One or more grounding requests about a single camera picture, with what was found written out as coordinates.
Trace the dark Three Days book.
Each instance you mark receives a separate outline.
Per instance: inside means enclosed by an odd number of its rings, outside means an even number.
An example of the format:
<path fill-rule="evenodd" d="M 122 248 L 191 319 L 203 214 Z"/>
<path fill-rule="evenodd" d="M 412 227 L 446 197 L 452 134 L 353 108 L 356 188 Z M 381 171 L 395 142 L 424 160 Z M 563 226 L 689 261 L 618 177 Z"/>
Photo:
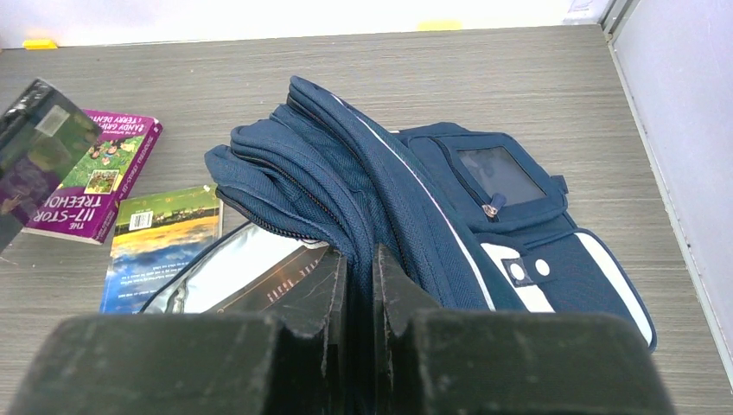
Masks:
<path fill-rule="evenodd" d="M 217 301 L 206 312 L 226 314 L 266 310 L 312 274 L 329 251 L 329 246 L 300 246 L 287 254 L 271 256 L 262 265 L 257 265 L 252 259 L 228 282 L 218 284 L 224 292 L 217 296 Z"/>

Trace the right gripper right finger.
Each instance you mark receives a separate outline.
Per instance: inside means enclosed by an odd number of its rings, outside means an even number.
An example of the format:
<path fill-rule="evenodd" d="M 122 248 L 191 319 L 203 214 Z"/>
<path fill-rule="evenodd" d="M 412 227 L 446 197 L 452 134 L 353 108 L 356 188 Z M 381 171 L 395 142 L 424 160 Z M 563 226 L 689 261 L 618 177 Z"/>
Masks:
<path fill-rule="evenodd" d="M 373 255 L 375 406 L 378 414 L 418 414 L 424 395 L 411 320 L 440 306 L 405 273 L 391 250 Z"/>

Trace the blue Animal Farm book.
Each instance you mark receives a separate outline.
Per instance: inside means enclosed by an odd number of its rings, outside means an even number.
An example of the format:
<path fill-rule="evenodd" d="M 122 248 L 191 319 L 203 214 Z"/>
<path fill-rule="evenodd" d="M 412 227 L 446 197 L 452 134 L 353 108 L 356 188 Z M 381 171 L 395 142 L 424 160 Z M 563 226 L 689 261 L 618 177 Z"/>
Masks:
<path fill-rule="evenodd" d="M 99 312 L 135 314 L 150 296 L 222 234 L 216 186 L 123 200 L 113 229 Z"/>

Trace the navy blue student backpack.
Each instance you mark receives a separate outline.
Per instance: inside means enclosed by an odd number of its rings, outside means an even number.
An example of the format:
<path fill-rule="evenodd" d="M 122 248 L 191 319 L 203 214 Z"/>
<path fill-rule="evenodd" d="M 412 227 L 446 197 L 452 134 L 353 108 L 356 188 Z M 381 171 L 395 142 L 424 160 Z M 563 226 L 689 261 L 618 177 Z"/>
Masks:
<path fill-rule="evenodd" d="M 205 164 L 216 195 L 246 222 L 159 289 L 145 313 L 223 310 L 245 278 L 329 246 L 347 260 L 363 317 L 382 245 L 443 307 L 604 313 L 657 345 L 628 274 L 571 218 L 564 178 L 505 133 L 448 122 L 388 131 L 293 77 L 284 104 L 235 127 Z"/>

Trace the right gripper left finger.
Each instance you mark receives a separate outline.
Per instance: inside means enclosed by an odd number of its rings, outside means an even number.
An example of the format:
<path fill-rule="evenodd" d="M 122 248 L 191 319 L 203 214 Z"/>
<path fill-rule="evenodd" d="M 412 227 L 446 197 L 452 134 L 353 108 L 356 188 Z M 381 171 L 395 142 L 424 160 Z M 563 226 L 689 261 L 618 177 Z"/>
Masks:
<path fill-rule="evenodd" d="M 267 414 L 344 413 L 347 259 L 329 248 L 271 308 L 283 324 L 272 358 Z"/>

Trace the Wuthering Heights book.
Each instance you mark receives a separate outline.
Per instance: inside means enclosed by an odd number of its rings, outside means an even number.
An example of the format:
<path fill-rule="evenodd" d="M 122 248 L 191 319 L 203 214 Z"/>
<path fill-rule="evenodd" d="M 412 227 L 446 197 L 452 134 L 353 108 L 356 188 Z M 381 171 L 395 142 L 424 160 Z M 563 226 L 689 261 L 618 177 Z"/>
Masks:
<path fill-rule="evenodd" d="M 1 112 L 1 248 L 31 222 L 103 130 L 35 79 Z"/>

